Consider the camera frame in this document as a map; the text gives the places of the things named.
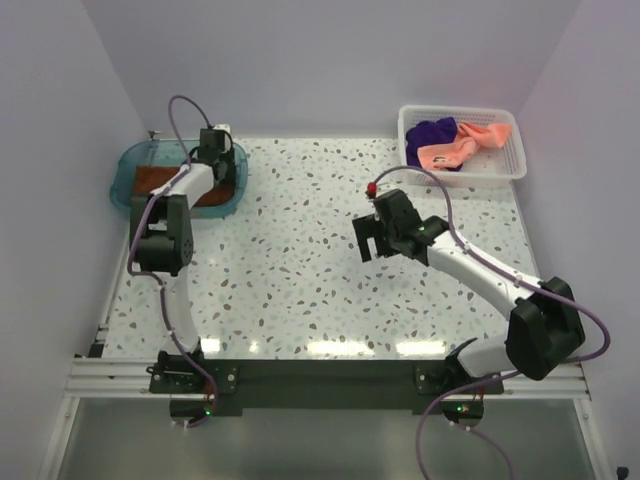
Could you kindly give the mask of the pink towel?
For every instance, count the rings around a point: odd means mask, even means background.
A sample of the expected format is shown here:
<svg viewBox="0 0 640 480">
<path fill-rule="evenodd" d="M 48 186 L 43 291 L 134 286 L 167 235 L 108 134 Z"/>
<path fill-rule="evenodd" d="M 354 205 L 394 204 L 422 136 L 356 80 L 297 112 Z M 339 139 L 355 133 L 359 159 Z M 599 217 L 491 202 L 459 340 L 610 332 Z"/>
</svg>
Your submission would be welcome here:
<svg viewBox="0 0 640 480">
<path fill-rule="evenodd" d="M 479 126 L 461 122 L 457 127 L 456 139 L 449 144 L 452 148 L 450 158 L 455 165 L 461 166 L 480 150 L 504 147 L 512 133 L 512 126 L 507 123 Z"/>
</svg>

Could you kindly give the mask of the aluminium frame rail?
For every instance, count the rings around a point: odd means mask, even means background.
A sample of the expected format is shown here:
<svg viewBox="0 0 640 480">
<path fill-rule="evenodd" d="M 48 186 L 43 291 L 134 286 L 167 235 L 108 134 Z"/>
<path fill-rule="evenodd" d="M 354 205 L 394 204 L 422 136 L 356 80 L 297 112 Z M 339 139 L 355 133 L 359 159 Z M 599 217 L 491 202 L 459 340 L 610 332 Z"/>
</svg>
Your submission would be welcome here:
<svg viewBox="0 0 640 480">
<path fill-rule="evenodd" d="M 63 396 L 66 398 L 149 398 L 150 359 L 76 358 Z M 589 387 L 579 365 L 560 366 L 542 381 L 518 376 L 503 382 L 499 400 L 588 400 Z"/>
</svg>

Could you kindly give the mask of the brown towel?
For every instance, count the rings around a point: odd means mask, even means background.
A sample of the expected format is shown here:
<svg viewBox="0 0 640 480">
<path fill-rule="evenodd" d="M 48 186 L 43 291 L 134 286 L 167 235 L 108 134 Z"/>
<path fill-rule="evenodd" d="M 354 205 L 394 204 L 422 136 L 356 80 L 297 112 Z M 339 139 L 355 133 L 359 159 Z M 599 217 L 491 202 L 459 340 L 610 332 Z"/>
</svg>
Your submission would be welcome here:
<svg viewBox="0 0 640 480">
<path fill-rule="evenodd" d="M 161 187 L 179 171 L 177 166 L 156 167 L 138 166 L 133 185 L 132 194 L 150 193 L 152 190 Z M 217 207 L 230 201 L 235 194 L 235 185 L 229 182 L 222 182 L 204 194 L 196 207 Z"/>
</svg>

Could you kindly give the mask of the white plastic basket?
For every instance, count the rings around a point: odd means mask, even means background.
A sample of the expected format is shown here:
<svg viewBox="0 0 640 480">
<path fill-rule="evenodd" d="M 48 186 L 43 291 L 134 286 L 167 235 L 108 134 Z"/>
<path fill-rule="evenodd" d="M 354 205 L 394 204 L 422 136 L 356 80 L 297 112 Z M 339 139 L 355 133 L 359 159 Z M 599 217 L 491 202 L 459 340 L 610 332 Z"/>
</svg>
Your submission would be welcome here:
<svg viewBox="0 0 640 480">
<path fill-rule="evenodd" d="M 402 163 L 449 186 L 502 187 L 527 173 L 519 128 L 506 110 L 405 105 L 397 131 Z"/>
</svg>

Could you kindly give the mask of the purple towel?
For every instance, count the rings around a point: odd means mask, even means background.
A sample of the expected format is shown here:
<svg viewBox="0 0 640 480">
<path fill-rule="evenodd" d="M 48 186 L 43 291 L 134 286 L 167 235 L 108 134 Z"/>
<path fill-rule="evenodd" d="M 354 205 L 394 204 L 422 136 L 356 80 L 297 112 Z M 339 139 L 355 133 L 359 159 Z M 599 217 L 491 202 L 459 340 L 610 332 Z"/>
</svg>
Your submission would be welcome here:
<svg viewBox="0 0 640 480">
<path fill-rule="evenodd" d="M 458 127 L 454 118 L 421 121 L 405 134 L 406 164 L 432 170 L 459 171 L 450 158 Z"/>
</svg>

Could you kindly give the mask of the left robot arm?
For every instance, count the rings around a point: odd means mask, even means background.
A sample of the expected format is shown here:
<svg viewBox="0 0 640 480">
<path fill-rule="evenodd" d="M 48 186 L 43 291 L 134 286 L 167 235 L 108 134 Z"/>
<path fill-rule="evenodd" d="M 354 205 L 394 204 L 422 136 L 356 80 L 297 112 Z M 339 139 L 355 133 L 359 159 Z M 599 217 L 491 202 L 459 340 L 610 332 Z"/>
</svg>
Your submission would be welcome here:
<svg viewBox="0 0 640 480">
<path fill-rule="evenodd" d="M 235 177 L 230 127 L 208 125 L 199 144 L 168 180 L 131 200 L 128 273 L 155 281 L 166 332 L 162 357 L 176 357 L 172 379 L 185 392 L 203 388 L 207 400 L 217 385 L 202 362 L 201 340 L 191 315 L 188 266 L 194 254 L 191 210 L 214 187 Z"/>
</svg>

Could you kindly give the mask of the blue transparent plastic tray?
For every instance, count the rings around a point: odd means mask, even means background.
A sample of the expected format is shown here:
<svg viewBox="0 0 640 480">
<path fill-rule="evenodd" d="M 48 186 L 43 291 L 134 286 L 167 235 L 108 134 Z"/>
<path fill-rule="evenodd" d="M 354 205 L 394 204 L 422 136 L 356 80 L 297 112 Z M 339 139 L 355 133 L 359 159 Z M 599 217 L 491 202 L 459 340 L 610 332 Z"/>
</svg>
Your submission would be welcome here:
<svg viewBox="0 0 640 480">
<path fill-rule="evenodd" d="M 238 143 L 234 144 L 236 186 L 217 186 L 199 200 L 191 210 L 194 219 L 224 218 L 233 214 L 246 190 L 248 158 Z M 110 188 L 110 200 L 121 213 L 128 214 L 134 195 L 149 193 L 162 186 L 179 170 L 184 152 L 175 140 L 150 140 L 130 147 L 120 158 Z"/>
</svg>

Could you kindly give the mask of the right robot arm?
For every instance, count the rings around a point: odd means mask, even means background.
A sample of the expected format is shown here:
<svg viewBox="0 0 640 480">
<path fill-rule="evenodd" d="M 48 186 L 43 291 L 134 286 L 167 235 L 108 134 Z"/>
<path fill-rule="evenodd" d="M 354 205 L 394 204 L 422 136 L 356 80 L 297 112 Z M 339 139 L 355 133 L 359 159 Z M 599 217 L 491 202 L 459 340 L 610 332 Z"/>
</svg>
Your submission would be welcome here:
<svg viewBox="0 0 640 480">
<path fill-rule="evenodd" d="M 495 260 L 482 264 L 473 259 L 449 222 L 421 218 L 399 189 L 374 199 L 373 207 L 372 214 L 352 222 L 363 261 L 398 254 L 418 261 L 463 283 L 507 321 L 503 333 L 470 339 L 447 356 L 445 379 L 454 391 L 468 392 L 481 378 L 512 370 L 540 381 L 583 345 L 584 328 L 565 281 L 492 271 Z"/>
</svg>

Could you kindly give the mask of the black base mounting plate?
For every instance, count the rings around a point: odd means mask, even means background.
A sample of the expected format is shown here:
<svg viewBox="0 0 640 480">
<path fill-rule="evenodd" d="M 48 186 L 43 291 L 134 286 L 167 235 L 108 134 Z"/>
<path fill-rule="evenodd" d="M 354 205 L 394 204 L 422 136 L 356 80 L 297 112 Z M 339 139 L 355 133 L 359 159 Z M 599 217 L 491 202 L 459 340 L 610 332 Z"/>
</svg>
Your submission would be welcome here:
<svg viewBox="0 0 640 480">
<path fill-rule="evenodd" d="M 239 417 L 250 409 L 405 410 L 475 381 L 446 360 L 207 360 L 161 354 L 149 391 L 171 397 L 174 419 Z"/>
</svg>

